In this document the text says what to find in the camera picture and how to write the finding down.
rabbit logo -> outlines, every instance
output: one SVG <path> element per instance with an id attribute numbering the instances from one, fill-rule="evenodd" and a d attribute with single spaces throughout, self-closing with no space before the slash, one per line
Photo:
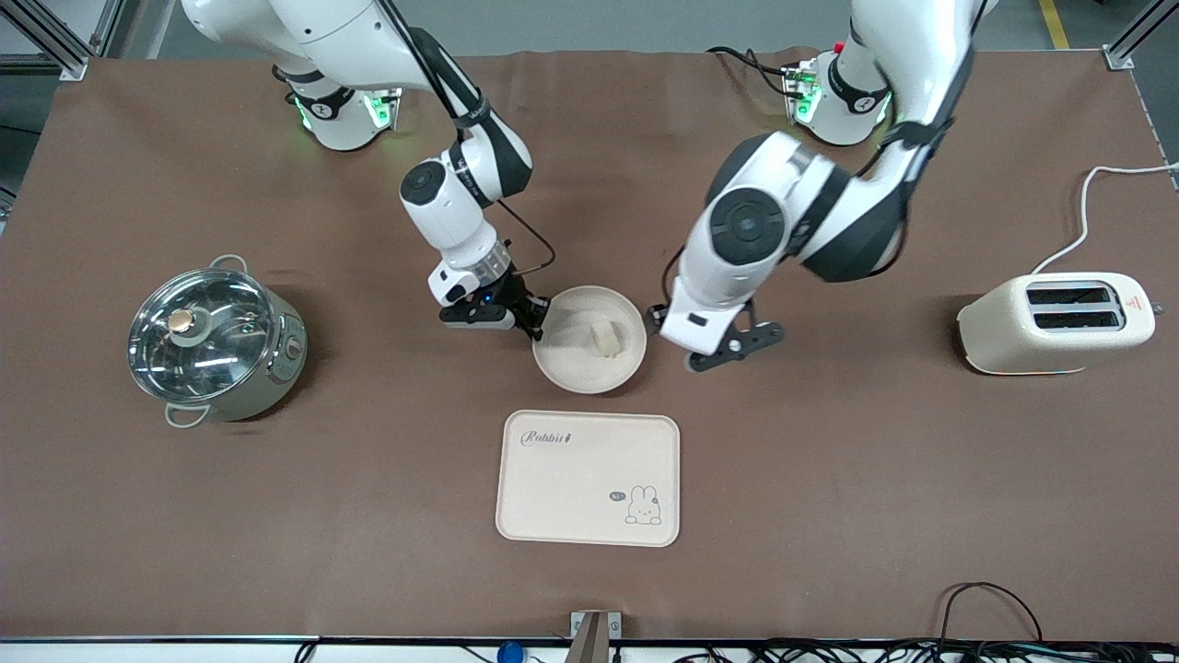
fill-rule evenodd
<path id="1" fill-rule="evenodd" d="M 630 525 L 661 525 L 659 497 L 654 486 L 634 486 L 631 488 L 631 504 L 626 508 L 626 521 Z"/>

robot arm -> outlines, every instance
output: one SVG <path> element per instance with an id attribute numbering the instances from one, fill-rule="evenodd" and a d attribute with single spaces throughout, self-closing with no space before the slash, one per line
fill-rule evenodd
<path id="1" fill-rule="evenodd" d="M 824 281 L 865 278 L 904 244 L 909 197 L 970 74 L 980 0 L 852 0 L 852 22 L 897 100 L 898 123 L 869 179 L 782 133 L 739 145 L 709 190 L 680 257 L 660 334 L 692 352 L 691 370 L 743 360 L 782 340 L 777 323 L 747 330 L 751 298 L 790 256 Z"/>
<path id="2" fill-rule="evenodd" d="M 401 199 L 442 255 L 428 278 L 444 307 L 440 317 L 452 327 L 519 327 L 540 337 L 548 301 L 528 293 L 507 244 L 483 217 L 483 209 L 527 186 L 532 156 L 428 32 L 410 28 L 391 0 L 184 0 L 184 6 L 206 35 L 275 57 L 301 107 L 312 111 L 304 113 L 309 129 L 329 147 L 363 146 L 383 129 L 374 130 L 365 117 L 370 101 L 356 91 L 434 92 L 457 138 L 406 176 Z M 213 17 L 219 29 L 210 28 Z M 297 85 L 308 81 L 328 81 L 317 92 L 330 94 L 305 97 Z M 336 134 L 343 138 L 325 139 Z"/>

brown table mat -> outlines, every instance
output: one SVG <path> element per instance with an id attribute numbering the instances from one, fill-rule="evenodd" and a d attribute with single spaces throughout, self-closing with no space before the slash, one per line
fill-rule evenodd
<path id="1" fill-rule="evenodd" d="M 786 55 L 770 58 L 779 61 Z M 640 307 L 744 138 L 780 98 L 710 55 L 466 61 L 538 164 L 513 205 L 560 251 L 529 284 Z M 551 385 L 522 334 L 448 330 L 437 261 L 397 198 L 450 129 L 413 94 L 400 136 L 332 153 L 263 61 L 92 63 L 58 93 L 0 239 L 0 629 L 8 635 L 544 635 L 567 612 L 632 636 L 928 635 L 989 579 L 1052 638 L 1179 636 L 1179 335 L 1059 379 L 975 375 L 951 321 L 1076 231 L 1095 164 L 1160 160 L 1134 83 L 1095 52 L 984 53 L 887 275 L 759 293 L 788 340 L 690 376 L 653 340 L 625 388 Z M 869 147 L 834 150 L 856 168 Z M 1165 175 L 1099 179 L 1061 269 L 1120 270 L 1179 307 Z M 521 264 L 544 257 L 499 210 Z M 239 252 L 294 303 L 307 372 L 261 420 L 172 431 L 124 356 L 169 277 Z M 683 429 L 663 550 L 512 543 L 493 520 L 516 409 L 656 413 Z M 951 635 L 1014 638 L 963 597 Z"/>

yellow floor line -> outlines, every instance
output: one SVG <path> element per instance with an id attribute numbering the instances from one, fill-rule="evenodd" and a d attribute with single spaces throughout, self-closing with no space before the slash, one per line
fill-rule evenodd
<path id="1" fill-rule="evenodd" d="M 1052 37 L 1052 47 L 1068 48 L 1068 37 L 1065 35 L 1065 26 L 1060 22 L 1056 2 L 1053 0 L 1040 0 L 1040 11 L 1043 13 L 1043 22 L 1047 24 L 1048 34 Z"/>

beige tray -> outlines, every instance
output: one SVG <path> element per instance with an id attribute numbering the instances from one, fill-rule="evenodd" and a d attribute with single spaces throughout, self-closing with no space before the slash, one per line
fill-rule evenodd
<path id="1" fill-rule="evenodd" d="M 513 540 L 671 545 L 679 427 L 641 414 L 514 413 L 503 425 L 495 526 Z"/>

